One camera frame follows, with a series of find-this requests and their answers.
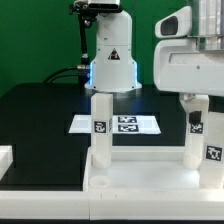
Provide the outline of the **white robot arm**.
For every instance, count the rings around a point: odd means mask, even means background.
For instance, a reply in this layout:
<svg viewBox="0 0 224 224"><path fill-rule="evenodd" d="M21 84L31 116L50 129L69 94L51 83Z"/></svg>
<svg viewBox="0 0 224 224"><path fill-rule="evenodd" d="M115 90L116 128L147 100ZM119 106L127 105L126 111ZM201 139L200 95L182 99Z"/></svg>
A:
<svg viewBox="0 0 224 224"><path fill-rule="evenodd" d="M132 19L120 0L87 0L96 14L97 53L89 89L126 92L141 87L131 54ZM155 25L153 79L158 90L224 96L224 0L187 0Z"/></svg>

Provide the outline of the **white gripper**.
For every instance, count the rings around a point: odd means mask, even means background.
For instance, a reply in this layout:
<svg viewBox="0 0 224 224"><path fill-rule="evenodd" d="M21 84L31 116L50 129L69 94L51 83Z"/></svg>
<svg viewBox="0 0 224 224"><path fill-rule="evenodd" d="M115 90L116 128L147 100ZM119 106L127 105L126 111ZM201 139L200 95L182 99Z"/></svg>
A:
<svg viewBox="0 0 224 224"><path fill-rule="evenodd" d="M180 93L186 123L199 124L202 98L196 94L224 96L224 50L198 50L196 40L189 38L160 41L153 76L160 91Z"/></svg>

